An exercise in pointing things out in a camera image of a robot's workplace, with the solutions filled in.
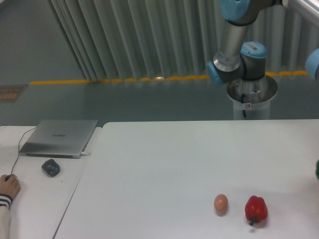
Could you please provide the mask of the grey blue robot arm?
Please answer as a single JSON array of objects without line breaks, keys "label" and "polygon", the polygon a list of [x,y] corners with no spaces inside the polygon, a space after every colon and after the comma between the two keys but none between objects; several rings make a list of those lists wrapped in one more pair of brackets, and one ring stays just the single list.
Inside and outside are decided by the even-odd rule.
[{"label": "grey blue robot arm", "polygon": [[207,63],[207,72],[217,85],[229,83],[247,75],[241,53],[248,27],[255,22],[260,11],[282,5],[293,9],[313,25],[319,25],[319,2],[317,0],[221,0],[220,12],[226,20],[218,52]]}]

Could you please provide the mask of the person's hand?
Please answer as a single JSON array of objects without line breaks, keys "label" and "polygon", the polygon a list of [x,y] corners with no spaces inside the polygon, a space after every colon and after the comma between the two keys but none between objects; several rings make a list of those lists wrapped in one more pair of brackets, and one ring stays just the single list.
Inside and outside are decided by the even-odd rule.
[{"label": "person's hand", "polygon": [[16,175],[5,181],[6,176],[4,174],[0,177],[0,194],[9,196],[13,200],[20,192],[21,185]]}]

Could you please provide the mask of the white striped sleeve forearm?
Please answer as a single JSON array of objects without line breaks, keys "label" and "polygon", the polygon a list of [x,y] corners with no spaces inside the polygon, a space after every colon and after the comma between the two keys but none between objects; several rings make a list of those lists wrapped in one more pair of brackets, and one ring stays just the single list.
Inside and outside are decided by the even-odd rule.
[{"label": "white striped sleeve forearm", "polygon": [[9,238],[9,226],[10,226],[10,206],[12,198],[8,195],[0,195],[0,238]]}]

